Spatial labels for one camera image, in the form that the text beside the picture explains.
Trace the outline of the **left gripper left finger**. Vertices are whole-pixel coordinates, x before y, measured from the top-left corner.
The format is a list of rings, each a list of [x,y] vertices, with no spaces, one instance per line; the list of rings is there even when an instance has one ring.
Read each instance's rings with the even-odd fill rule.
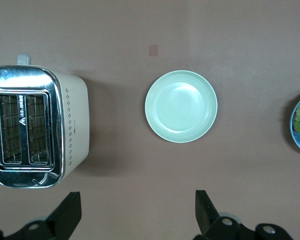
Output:
[[[45,220],[29,222],[8,236],[0,230],[0,240],[68,240],[81,218],[81,194],[70,192]]]

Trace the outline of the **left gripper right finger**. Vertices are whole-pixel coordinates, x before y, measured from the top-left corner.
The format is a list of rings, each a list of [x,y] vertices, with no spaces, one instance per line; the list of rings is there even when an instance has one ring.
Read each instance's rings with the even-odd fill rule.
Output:
[[[282,227],[260,223],[254,230],[230,216],[220,216],[205,190],[195,191],[195,217],[201,234],[196,240],[291,240]]]

